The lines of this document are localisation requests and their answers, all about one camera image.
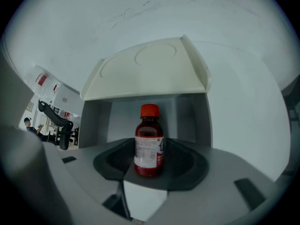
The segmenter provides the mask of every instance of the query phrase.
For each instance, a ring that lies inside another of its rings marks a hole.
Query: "red bottle cap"
[[[142,105],[141,117],[157,117],[157,118],[159,118],[159,107],[155,104]]]

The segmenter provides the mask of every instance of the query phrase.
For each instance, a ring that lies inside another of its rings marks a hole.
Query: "red liquid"
[[[136,136],[158,137],[163,136],[163,130],[157,122],[156,117],[143,117],[142,122],[135,130]],[[158,168],[143,168],[135,164],[137,174],[145,177],[154,177],[162,171],[162,166]]]

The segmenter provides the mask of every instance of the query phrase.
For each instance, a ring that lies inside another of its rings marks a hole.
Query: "gray panel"
[[[205,94],[127,97],[85,102],[79,148],[135,136],[143,104],[159,106],[164,136],[210,146],[210,115]]]
[[[33,92],[12,70],[1,51],[0,81],[0,125],[17,128],[25,108],[33,96]]]
[[[130,224],[128,220],[123,219],[120,216],[117,216],[113,212],[107,210],[104,206],[101,205],[98,201],[96,201],[97,197],[91,196],[87,193],[83,188],[77,183],[78,177],[73,177],[72,173],[69,172],[69,169],[65,166],[67,164],[63,164],[59,153],[56,148],[49,144],[43,143],[46,153],[47,162],[49,164],[50,172],[53,177],[53,180],[63,197],[65,203],[67,204],[69,211],[72,216],[73,224],[82,225],[82,224],[91,224],[98,225],[102,224],[103,221],[109,221],[111,224]],[[93,150],[94,147],[85,148],[82,150]],[[69,153],[72,151],[63,151],[60,154]],[[84,179],[85,175],[83,173],[86,172],[86,167],[83,170],[77,170],[78,175],[82,176]],[[92,184],[93,179],[88,178],[86,183]],[[106,190],[109,194],[109,186],[106,187]]]
[[[66,163],[65,166],[78,185],[93,199],[103,203],[109,196],[115,194],[118,181],[106,180],[94,168],[94,158],[100,153],[111,149],[127,139],[101,144],[78,150],[67,150],[59,153],[61,158],[75,157],[76,160]]]
[[[2,126],[0,137],[1,166],[23,199],[46,221],[72,224],[70,211],[53,181],[39,138]]]
[[[210,107],[207,94],[197,94],[192,97],[195,109],[196,143],[213,147]]]
[[[168,199],[147,224],[226,224],[249,213],[234,181],[249,178],[266,197],[273,182],[240,157],[190,142],[178,142],[204,155],[210,170],[206,178],[187,192],[169,192]]]

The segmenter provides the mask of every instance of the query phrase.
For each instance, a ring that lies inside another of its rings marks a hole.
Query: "white wall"
[[[262,58],[280,89],[300,73],[299,41],[273,0],[26,0],[5,43],[21,77],[37,64],[80,91],[100,58],[183,34]]]
[[[64,85],[61,85],[56,92],[52,105],[68,113],[81,116],[84,101],[81,100],[79,94],[73,92]]]
[[[43,112],[40,112],[39,109],[37,108],[35,119],[34,119],[33,123],[31,123],[31,126],[35,127],[35,129],[37,129],[38,125],[40,124],[41,115],[46,116]],[[44,128],[42,129],[41,132],[43,135],[47,135],[45,123],[44,123]]]

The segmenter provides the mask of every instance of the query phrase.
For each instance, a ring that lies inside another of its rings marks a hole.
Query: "bottle label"
[[[164,137],[135,136],[135,164],[144,168],[163,165]]]

